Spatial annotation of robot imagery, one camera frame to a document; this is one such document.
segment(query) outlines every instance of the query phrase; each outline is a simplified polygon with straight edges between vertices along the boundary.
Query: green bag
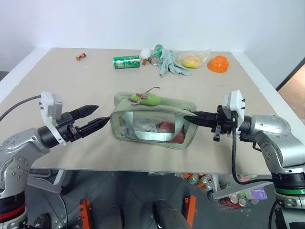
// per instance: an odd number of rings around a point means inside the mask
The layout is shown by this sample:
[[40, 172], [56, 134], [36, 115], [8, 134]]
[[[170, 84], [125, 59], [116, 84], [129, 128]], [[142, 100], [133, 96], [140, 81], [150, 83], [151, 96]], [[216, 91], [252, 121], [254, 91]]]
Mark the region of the green bag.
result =
[[122, 141], [144, 142], [174, 149], [185, 149], [192, 142], [198, 126], [184, 116], [193, 116], [196, 105], [161, 97], [157, 106], [132, 105], [134, 93], [117, 93], [110, 115], [113, 135]]

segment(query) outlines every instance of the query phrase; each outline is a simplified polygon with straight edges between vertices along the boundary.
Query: white table edge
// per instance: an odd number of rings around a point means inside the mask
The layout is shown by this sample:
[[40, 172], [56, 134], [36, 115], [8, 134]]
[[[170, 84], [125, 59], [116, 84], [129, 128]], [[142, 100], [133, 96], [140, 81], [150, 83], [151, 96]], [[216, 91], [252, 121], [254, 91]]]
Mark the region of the white table edge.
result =
[[289, 123], [292, 134], [305, 145], [305, 125], [301, 119], [243, 52], [232, 52], [232, 54], [273, 107], [277, 115]]
[[48, 53], [50, 48], [38, 47], [27, 55], [13, 70], [0, 81], [0, 103], [8, 96], [20, 81]]

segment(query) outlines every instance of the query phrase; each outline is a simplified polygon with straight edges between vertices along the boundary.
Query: green soda can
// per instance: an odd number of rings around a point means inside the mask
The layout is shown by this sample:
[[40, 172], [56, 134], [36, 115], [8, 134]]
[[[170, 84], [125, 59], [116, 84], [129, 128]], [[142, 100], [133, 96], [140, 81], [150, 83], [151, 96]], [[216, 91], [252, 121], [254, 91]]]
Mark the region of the green soda can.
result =
[[140, 57], [139, 56], [117, 56], [113, 58], [114, 67], [120, 68], [139, 68]]
[[158, 65], [161, 54], [162, 54], [163, 46], [161, 44], [157, 44], [156, 47], [153, 50], [153, 53], [151, 54], [151, 63], [153, 65]]
[[187, 183], [189, 183], [190, 185], [194, 185], [197, 184], [199, 181], [199, 176], [197, 174], [192, 174], [188, 179], [187, 179]]

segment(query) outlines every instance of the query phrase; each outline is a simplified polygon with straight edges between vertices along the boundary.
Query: beige tabletop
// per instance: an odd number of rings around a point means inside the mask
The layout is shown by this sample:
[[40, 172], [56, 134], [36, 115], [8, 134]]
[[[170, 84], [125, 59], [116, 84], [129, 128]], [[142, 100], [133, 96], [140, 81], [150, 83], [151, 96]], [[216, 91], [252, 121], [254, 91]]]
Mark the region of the beige tabletop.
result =
[[[87, 57], [76, 61], [80, 53]], [[13, 104], [42, 91], [52, 92], [63, 101], [63, 112], [86, 104], [100, 108], [92, 115], [77, 121], [82, 126], [96, 117], [109, 116], [114, 109], [113, 96], [117, 92], [140, 92], [159, 86], [154, 91], [162, 97], [187, 100], [197, 105], [198, 111], [216, 112], [225, 94], [240, 89], [246, 99], [246, 115], [276, 114], [259, 92], [239, 62], [230, 52], [213, 52], [224, 55], [229, 61], [226, 73], [211, 72], [206, 64], [192, 69], [189, 76], [170, 72], [164, 77], [159, 68], [151, 64], [140, 68], [115, 69], [112, 58], [138, 54], [137, 50], [107, 49], [51, 49], [27, 74], [18, 86], [0, 104], [3, 113]], [[9, 136], [43, 124], [38, 100], [13, 110], [0, 123], [0, 141]], [[222, 135], [220, 142], [213, 141], [209, 128], [199, 127], [191, 145], [185, 150], [116, 140], [110, 123], [98, 132], [67, 146], [56, 146], [37, 160], [36, 168], [181, 171], [231, 173], [232, 139]], [[252, 144], [237, 142], [236, 170], [243, 174], [269, 174], [263, 156], [252, 149]]]

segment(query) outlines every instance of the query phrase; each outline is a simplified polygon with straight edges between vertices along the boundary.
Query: small figurine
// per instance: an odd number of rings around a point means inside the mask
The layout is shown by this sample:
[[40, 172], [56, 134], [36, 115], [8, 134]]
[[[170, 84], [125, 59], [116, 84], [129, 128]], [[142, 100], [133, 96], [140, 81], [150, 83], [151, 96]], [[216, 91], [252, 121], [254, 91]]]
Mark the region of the small figurine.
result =
[[156, 106], [161, 103], [160, 97], [156, 96], [155, 94], [150, 93], [150, 91], [153, 89], [149, 89], [143, 94], [137, 93], [133, 96], [131, 96], [132, 100], [132, 105], [148, 105], [148, 106]]
[[80, 61], [82, 58], [85, 58], [85, 57], [86, 57], [86, 54], [82, 53], [82, 54], [80, 54], [79, 56], [76, 57], [76, 60]]

